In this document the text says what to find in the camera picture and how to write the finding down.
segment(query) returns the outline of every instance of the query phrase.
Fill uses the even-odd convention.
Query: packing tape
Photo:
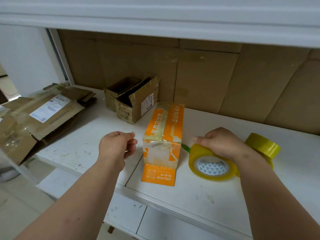
[[[190,149],[189,168],[199,177],[213,181],[230,179],[238,170],[229,159],[220,157],[198,144],[193,144]]]
[[[244,143],[257,151],[273,170],[272,159],[280,152],[281,147],[279,145],[256,133],[251,133]]]

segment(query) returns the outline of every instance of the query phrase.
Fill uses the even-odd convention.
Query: label sticker
[[[57,95],[44,105],[33,111],[30,116],[44,123],[60,109],[65,107],[70,102],[70,99],[62,95]]]
[[[153,93],[150,94],[141,104],[141,116],[143,116],[154,105]]]

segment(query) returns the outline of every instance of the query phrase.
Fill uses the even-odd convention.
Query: hand
[[[134,132],[111,132],[102,137],[99,144],[99,156],[97,162],[111,163],[122,171],[125,167],[125,159],[136,151],[138,141],[134,139]]]
[[[215,154],[235,162],[238,157],[247,157],[256,152],[243,143],[234,133],[225,128],[217,128],[208,132],[204,137],[194,136],[192,140]]]

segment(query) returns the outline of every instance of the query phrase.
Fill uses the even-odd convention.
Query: white wall
[[[0,63],[22,96],[64,82],[45,28],[0,24]]]

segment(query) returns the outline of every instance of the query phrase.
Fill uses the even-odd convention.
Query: person's right hand
[[[237,157],[246,157],[252,153],[256,153],[234,133],[222,127],[208,132],[204,137],[194,136],[192,140],[233,162]]]

